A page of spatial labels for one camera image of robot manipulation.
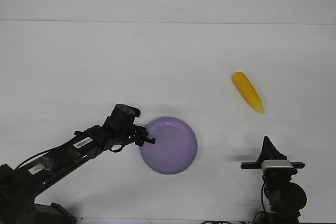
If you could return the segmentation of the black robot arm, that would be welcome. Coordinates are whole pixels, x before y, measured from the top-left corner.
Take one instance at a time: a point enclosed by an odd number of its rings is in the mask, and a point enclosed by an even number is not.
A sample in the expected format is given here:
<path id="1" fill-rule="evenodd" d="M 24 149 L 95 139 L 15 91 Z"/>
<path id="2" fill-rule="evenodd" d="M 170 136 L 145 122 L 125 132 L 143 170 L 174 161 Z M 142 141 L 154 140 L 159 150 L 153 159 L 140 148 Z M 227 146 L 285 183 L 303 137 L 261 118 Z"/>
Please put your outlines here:
<path id="1" fill-rule="evenodd" d="M 117 104 L 102 126 L 76 131 L 68 142 L 34 155 L 14 169 L 1 165 L 1 223 L 76 223 L 60 204 L 37 204 L 36 197 L 104 151 L 117 153 L 132 143 L 155 143 L 145 127 L 134 124 L 140 114 L 137 108 Z"/>
<path id="2" fill-rule="evenodd" d="M 280 153 L 268 136 L 264 137 L 259 157 L 255 162 L 242 162 L 241 169 L 262 171 L 262 211 L 256 213 L 253 223 L 298 223 L 300 210 L 307 204 L 304 189 L 291 181 L 305 163 L 291 162 Z"/>

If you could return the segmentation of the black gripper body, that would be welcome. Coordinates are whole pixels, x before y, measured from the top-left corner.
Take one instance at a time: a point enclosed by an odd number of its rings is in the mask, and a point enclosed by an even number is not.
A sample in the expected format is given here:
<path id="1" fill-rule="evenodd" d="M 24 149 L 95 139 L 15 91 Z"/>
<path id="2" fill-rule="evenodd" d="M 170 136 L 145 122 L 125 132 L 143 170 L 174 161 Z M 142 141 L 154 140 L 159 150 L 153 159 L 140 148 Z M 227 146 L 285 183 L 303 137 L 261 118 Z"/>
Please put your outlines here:
<path id="1" fill-rule="evenodd" d="M 125 104 L 116 104 L 111 115 L 103 124 L 103 129 L 108 134 L 110 145 L 128 145 L 137 139 L 135 118 L 140 117 L 138 108 Z"/>
<path id="2" fill-rule="evenodd" d="M 261 163 L 255 162 L 242 162 L 240 165 L 241 169 L 259 169 L 262 171 L 264 180 L 285 180 L 290 181 L 292 176 L 298 173 L 299 169 L 305 168 L 304 162 L 292 162 L 292 169 L 267 169 L 264 172 L 261 170 Z"/>

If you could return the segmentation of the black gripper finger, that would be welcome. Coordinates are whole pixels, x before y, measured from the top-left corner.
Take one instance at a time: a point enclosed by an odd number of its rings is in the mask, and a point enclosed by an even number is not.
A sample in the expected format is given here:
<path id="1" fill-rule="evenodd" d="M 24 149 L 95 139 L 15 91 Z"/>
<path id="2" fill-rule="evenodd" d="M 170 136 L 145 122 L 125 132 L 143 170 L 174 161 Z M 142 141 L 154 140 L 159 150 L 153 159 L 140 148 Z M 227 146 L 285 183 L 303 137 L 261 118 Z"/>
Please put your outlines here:
<path id="1" fill-rule="evenodd" d="M 137 136 L 135 139 L 135 145 L 143 146 L 145 143 L 154 144 L 155 138 L 148 138 L 146 136 Z"/>
<path id="2" fill-rule="evenodd" d="M 268 159 L 268 136 L 264 136 L 263 145 L 257 163 L 262 163 Z"/>
<path id="3" fill-rule="evenodd" d="M 134 134 L 136 136 L 148 136 L 148 131 L 145 127 L 135 125 L 134 126 Z"/>
<path id="4" fill-rule="evenodd" d="M 286 160 L 287 157 L 280 153 L 275 146 L 273 145 L 273 143 L 271 142 L 271 140 L 269 139 L 269 137 L 266 136 L 266 149 L 267 149 L 267 159 L 273 159 L 273 160 Z"/>

